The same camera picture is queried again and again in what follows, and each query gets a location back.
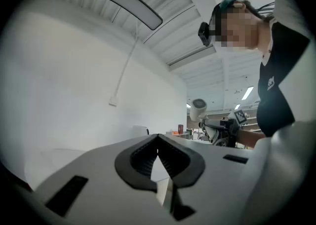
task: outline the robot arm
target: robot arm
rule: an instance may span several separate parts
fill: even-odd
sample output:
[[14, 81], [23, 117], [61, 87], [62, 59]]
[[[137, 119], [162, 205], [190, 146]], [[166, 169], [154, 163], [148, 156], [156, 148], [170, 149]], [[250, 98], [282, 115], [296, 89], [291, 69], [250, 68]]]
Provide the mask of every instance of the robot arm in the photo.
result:
[[211, 120], [205, 114], [207, 103], [202, 99], [192, 101], [190, 118], [199, 121], [199, 127], [205, 132], [212, 145], [235, 147], [239, 127], [247, 122], [242, 110], [231, 112], [228, 120]]

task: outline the black shirt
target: black shirt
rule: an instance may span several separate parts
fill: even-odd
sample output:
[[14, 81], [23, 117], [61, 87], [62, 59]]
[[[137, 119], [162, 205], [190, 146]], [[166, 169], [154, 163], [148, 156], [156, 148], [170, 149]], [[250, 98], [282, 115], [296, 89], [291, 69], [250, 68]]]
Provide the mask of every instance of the black shirt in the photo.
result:
[[309, 43], [307, 37], [279, 22], [272, 25], [272, 39], [270, 58], [265, 66], [261, 63], [258, 84], [261, 101], [257, 121], [267, 137], [294, 122], [293, 113], [278, 85], [297, 63]]

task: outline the dark hair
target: dark hair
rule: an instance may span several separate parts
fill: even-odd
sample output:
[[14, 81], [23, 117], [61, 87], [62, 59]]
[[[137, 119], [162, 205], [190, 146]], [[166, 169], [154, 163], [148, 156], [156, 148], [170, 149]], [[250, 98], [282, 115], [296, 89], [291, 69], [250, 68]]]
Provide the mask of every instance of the dark hair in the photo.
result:
[[[248, 1], [248, 0], [233, 0], [232, 3], [230, 3], [230, 5], [229, 5], [230, 7], [229, 7], [229, 8], [226, 8], [225, 13], [226, 13], [226, 11], [227, 11], [228, 9], [233, 8], [232, 5], [233, 5], [233, 3], [234, 3], [235, 1], [244, 3], [244, 4], [246, 5], [246, 8], [250, 11], [250, 13], [252, 13], [253, 15], [255, 15], [256, 17], [258, 17], [259, 19], [261, 19], [261, 20], [263, 20], [263, 21], [265, 21], [265, 22], [269, 22], [270, 20], [273, 19], [272, 13], [268, 14], [267, 16], [264, 16], [264, 15], [262, 15], [262, 14], [260, 14], [260, 13], [258, 12], [258, 11], [259, 11], [261, 8], [263, 8], [264, 6], [261, 7], [261, 8], [259, 8], [259, 9], [255, 9], [255, 8], [251, 5], [250, 1]], [[223, 12], [220, 10], [219, 5], [220, 5], [220, 3], [217, 4], [217, 5], [214, 7], [211, 17], [213, 17], [214, 15], [217, 16], [218, 14], [222, 14], [222, 13], [223, 13]]]
[[250, 13], [252, 13], [252, 14], [255, 15], [255, 16], [257, 16], [258, 18], [260, 18], [260, 19], [263, 20], [264, 22], [269, 22], [270, 20], [272, 20], [272, 19], [274, 18], [273, 15], [272, 15], [272, 13], [268, 14], [267, 16], [264, 16], [264, 15], [260, 14], [260, 13], [258, 12], [258, 10], [260, 10], [262, 7], [259, 8], [259, 9], [255, 9], [255, 8], [251, 5], [250, 1], [248, 1], [248, 0], [236, 0], [236, 1], [239, 1], [239, 2], [241, 2], [241, 3], [244, 3], [244, 4], [246, 5], [246, 8], [250, 11]]
[[248, 1], [248, 0], [230, 0], [229, 3], [224, 5], [224, 6], [227, 6], [226, 8], [224, 8], [224, 11], [221, 10], [221, 7], [220, 7], [221, 3], [217, 4], [213, 9], [211, 20], [210, 20], [210, 24], [211, 24], [212, 19], [214, 19], [214, 25], [215, 25], [215, 30], [212, 31], [211, 33], [215, 36], [216, 41], [222, 42], [222, 45], [225, 45], [225, 43], [227, 42], [227, 39], [224, 36], [222, 36], [222, 22], [221, 21], [223, 18], [223, 14], [225, 15], [226, 13], [228, 13], [228, 10], [232, 10], [234, 8], [233, 3], [235, 1], [244, 3], [246, 5], [247, 10], [249, 10], [250, 13], [252, 13], [256, 17], [258, 17], [259, 19], [263, 20], [264, 22], [269, 22], [270, 20], [273, 19], [272, 13], [268, 14], [267, 16], [264, 16], [264, 15], [259, 13], [259, 11], [263, 7], [271, 5], [271, 3], [264, 5], [263, 7], [259, 8], [259, 9], [255, 9], [251, 5], [250, 1]]

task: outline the shelf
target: shelf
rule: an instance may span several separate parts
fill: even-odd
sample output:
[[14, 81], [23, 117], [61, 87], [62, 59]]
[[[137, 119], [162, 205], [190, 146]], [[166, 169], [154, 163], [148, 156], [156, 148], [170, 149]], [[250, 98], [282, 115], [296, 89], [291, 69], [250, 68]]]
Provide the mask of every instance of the shelf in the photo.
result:
[[246, 126], [254, 126], [254, 125], [258, 125], [258, 123], [246, 124], [246, 125], [244, 125], [244, 127], [246, 127]]
[[173, 136], [185, 136], [188, 135], [189, 133], [183, 133], [183, 134], [172, 134]]

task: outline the red object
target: red object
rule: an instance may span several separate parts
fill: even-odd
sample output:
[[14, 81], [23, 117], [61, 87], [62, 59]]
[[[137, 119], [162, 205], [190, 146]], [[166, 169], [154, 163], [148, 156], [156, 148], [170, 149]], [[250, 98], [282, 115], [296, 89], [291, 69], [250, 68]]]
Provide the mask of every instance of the red object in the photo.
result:
[[179, 132], [179, 134], [183, 134], [183, 125], [182, 124], [178, 125], [178, 132]]

